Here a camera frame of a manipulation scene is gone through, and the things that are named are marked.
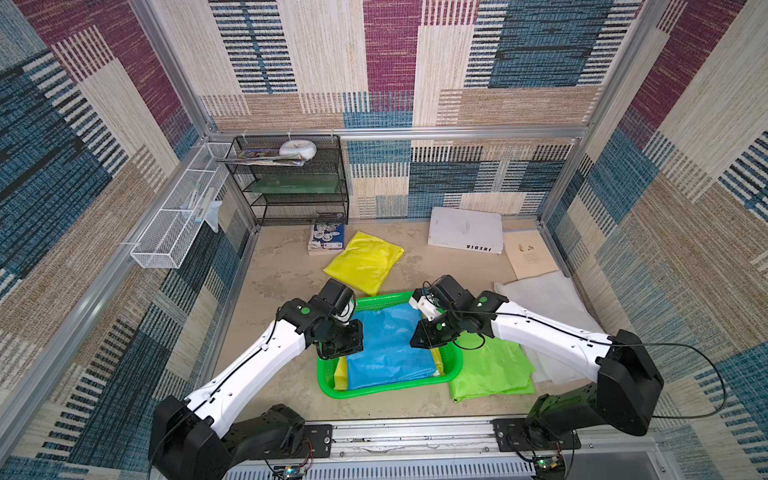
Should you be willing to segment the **blue raincoat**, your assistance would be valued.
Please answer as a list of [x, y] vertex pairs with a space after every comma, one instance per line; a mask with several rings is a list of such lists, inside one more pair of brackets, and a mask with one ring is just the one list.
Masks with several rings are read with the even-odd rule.
[[390, 385], [436, 376], [430, 350], [410, 345], [421, 313], [409, 304], [357, 314], [363, 325], [363, 350], [347, 357], [349, 390]]

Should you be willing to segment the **small yellow raincoat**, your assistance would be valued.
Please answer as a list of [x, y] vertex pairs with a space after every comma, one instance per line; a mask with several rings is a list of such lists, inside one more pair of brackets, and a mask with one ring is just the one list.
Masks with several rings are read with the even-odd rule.
[[324, 272], [368, 296], [376, 296], [404, 253], [398, 245], [359, 231]]

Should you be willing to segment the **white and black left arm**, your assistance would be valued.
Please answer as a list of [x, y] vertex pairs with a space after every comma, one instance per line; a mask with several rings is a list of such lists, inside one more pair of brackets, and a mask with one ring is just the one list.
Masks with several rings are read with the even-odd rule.
[[247, 460], [311, 455], [305, 420], [284, 404], [242, 421], [240, 413], [289, 362], [314, 347], [323, 360], [363, 349], [355, 294], [331, 279], [310, 300], [277, 309], [265, 332], [236, 360], [183, 399], [156, 407], [148, 460], [167, 479], [221, 479]]

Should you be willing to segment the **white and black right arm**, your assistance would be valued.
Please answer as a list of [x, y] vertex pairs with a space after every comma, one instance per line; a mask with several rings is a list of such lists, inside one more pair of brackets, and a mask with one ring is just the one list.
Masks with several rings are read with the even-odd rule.
[[464, 332], [479, 334], [529, 347], [588, 379], [584, 387], [537, 399], [521, 426], [530, 446], [546, 448], [575, 430], [602, 425], [633, 436], [648, 432], [664, 380], [637, 335], [577, 329], [495, 292], [473, 295], [450, 275], [415, 290], [409, 304], [422, 315], [413, 348], [442, 347]]

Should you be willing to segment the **large yellow raincoat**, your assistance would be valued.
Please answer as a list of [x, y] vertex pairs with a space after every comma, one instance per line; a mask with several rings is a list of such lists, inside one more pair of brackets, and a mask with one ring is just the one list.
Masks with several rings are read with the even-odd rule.
[[[438, 349], [431, 349], [430, 352], [436, 366], [435, 376], [442, 376], [445, 373], [442, 356]], [[336, 391], [347, 391], [349, 389], [348, 367], [347, 359], [345, 357], [339, 359], [336, 365], [334, 371], [334, 389]]]

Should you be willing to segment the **green perforated plastic basket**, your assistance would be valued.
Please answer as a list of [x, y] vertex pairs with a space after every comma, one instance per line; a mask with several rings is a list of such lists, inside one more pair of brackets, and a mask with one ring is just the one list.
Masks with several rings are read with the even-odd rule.
[[[411, 297], [411, 292], [401, 292], [360, 298], [357, 300], [356, 312], [375, 311], [399, 304], [407, 304]], [[439, 352], [444, 372], [443, 375], [439, 376], [391, 383], [381, 386], [372, 386], [362, 389], [340, 391], [335, 389], [334, 378], [338, 359], [317, 359], [317, 380], [322, 392], [335, 400], [346, 400], [387, 391], [405, 390], [410, 388], [447, 383], [451, 380], [454, 380], [461, 372], [464, 364], [463, 354], [462, 351], [453, 344], [440, 347]]]

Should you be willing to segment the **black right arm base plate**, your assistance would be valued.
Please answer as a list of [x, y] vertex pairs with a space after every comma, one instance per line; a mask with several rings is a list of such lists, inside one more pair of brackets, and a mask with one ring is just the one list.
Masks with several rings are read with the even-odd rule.
[[494, 437], [500, 452], [578, 450], [581, 441], [575, 433], [552, 436], [537, 427], [527, 427], [525, 417], [495, 418], [491, 421]]

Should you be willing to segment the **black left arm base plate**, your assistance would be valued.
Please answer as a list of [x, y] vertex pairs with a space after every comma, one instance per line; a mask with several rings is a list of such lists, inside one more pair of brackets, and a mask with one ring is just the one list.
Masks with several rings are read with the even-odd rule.
[[333, 445], [331, 424], [306, 424], [295, 433], [288, 444], [288, 457], [293, 459], [326, 459]]

